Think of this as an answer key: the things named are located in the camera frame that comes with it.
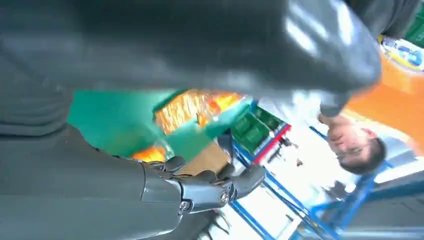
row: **light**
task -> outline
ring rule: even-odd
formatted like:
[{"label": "light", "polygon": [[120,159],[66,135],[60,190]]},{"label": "light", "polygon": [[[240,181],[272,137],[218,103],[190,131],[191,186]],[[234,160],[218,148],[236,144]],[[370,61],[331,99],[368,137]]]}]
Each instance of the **light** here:
[{"label": "light", "polygon": [[353,183],[349,183],[348,185],[346,185],[346,187],[344,188],[344,190],[346,191],[346,193],[351,193],[355,190],[357,186]]},{"label": "light", "polygon": [[354,35],[354,27],[352,23],[352,14],[346,4],[339,4],[337,9],[337,21],[340,25],[340,36],[344,44],[350,45]]},{"label": "light", "polygon": [[291,19],[285,20],[285,27],[290,38],[295,41],[301,48],[307,50],[312,56],[317,56],[318,51],[314,41],[297,26]]},{"label": "light", "polygon": [[396,168],[388,169],[377,175],[375,182],[378,184],[385,183],[394,179],[408,176],[410,174],[424,171],[423,157],[416,157],[417,161],[398,166]]}]

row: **screw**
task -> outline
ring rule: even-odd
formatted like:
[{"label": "screw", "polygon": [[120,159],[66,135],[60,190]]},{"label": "screw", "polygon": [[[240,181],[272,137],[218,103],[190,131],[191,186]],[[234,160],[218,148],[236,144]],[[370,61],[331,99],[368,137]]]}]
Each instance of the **screw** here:
[{"label": "screw", "polygon": [[226,204],[228,202],[228,193],[223,191],[220,196],[221,203]]},{"label": "screw", "polygon": [[189,209],[190,204],[186,201],[182,201],[181,204],[179,205],[179,209],[181,210],[187,210]]}]

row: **man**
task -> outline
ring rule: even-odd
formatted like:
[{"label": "man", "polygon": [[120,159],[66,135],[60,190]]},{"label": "man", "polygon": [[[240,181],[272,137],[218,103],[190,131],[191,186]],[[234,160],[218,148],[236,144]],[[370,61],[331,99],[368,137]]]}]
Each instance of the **man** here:
[{"label": "man", "polygon": [[343,115],[325,117],[320,114],[319,120],[328,126],[328,144],[346,171],[357,175],[371,173],[385,161],[385,145],[373,131]]},{"label": "man", "polygon": [[373,131],[342,113],[333,117],[319,113],[320,99],[313,94],[299,94],[296,100],[284,102],[263,98],[258,105],[295,127],[308,128],[318,123],[326,125],[328,145],[337,155],[340,166],[350,173],[371,173],[385,160],[384,143]]}]

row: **robotic finger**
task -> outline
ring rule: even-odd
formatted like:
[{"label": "robotic finger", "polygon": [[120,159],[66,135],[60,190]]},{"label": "robotic finger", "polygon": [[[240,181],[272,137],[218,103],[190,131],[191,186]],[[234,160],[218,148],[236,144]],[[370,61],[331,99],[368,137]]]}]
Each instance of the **robotic finger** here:
[{"label": "robotic finger", "polygon": [[265,169],[251,165],[239,176],[210,182],[210,174],[176,176],[181,187],[180,215],[222,208],[231,201],[243,198],[255,190],[265,179]]}]

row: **blue metal shelf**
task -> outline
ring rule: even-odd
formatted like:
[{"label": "blue metal shelf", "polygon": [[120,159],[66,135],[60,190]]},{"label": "blue metal shelf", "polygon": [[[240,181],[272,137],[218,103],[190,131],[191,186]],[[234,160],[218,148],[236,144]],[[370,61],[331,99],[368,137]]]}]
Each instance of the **blue metal shelf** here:
[{"label": "blue metal shelf", "polygon": [[[252,103],[252,109],[256,107],[255,103]],[[280,137],[282,131],[285,131],[283,125],[276,133],[275,136]],[[314,127],[310,129],[315,132],[318,136],[323,138],[325,141],[326,136],[319,132]],[[267,139],[265,144],[255,155],[250,155],[245,149],[243,149],[237,142],[233,141],[233,147],[237,155],[237,159],[247,167],[253,164],[258,156],[261,156],[263,152],[269,148],[271,144],[275,142],[275,137]],[[308,210],[290,191],[288,191],[272,174],[266,171],[266,178],[263,185],[268,188],[281,202],[283,202],[289,209],[291,209],[298,217],[302,219],[304,224],[317,234],[321,239],[341,239],[338,230],[344,229],[353,219],[355,213],[365,202],[368,194],[374,187],[374,179],[377,173],[364,175],[356,183],[355,190],[350,193],[346,199],[337,202],[329,202],[320,204],[312,207]],[[266,240],[273,240],[274,238],[251,216],[238,202],[231,204],[231,207],[245,220],[247,223],[263,238]],[[330,217],[328,222],[322,222],[318,217],[319,211],[325,211],[329,209],[335,209],[333,215]]]}]

